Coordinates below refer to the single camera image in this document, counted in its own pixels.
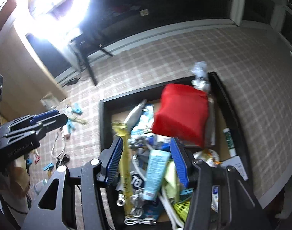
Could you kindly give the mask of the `person left hand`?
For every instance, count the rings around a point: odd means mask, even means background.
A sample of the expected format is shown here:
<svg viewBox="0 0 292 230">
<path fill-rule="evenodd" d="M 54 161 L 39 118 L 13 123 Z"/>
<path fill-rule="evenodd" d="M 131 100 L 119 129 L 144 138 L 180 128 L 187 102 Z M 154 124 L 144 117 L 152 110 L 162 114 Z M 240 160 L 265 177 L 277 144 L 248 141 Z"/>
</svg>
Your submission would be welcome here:
<svg viewBox="0 0 292 230">
<path fill-rule="evenodd" d="M 0 195 L 10 194 L 23 198 L 30 189 L 30 176 L 26 170 L 26 161 L 18 158 L 0 172 Z"/>
</svg>

